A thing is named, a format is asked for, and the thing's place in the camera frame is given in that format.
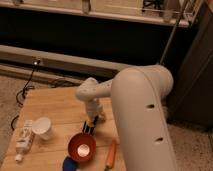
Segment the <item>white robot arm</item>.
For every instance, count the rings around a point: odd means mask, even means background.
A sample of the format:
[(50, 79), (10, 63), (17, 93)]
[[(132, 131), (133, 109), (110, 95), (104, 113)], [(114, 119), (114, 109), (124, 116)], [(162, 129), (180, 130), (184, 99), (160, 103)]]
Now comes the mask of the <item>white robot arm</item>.
[(102, 83), (86, 79), (76, 97), (89, 118), (102, 113), (101, 97), (111, 99), (127, 171), (178, 171), (162, 108), (172, 87), (172, 74), (164, 66), (135, 66)]

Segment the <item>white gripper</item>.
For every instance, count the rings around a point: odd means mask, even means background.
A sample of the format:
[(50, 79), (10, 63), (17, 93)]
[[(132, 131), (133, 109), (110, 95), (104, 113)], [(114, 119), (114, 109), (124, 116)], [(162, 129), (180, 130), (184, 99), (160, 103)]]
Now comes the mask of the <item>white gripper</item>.
[(87, 101), (85, 103), (85, 107), (86, 107), (86, 113), (88, 115), (88, 118), (92, 120), (87, 123), (87, 128), (89, 131), (93, 131), (98, 122), (98, 118), (96, 116), (99, 116), (99, 120), (101, 122), (105, 122), (106, 114), (105, 112), (103, 112), (103, 106), (101, 105), (98, 99)]

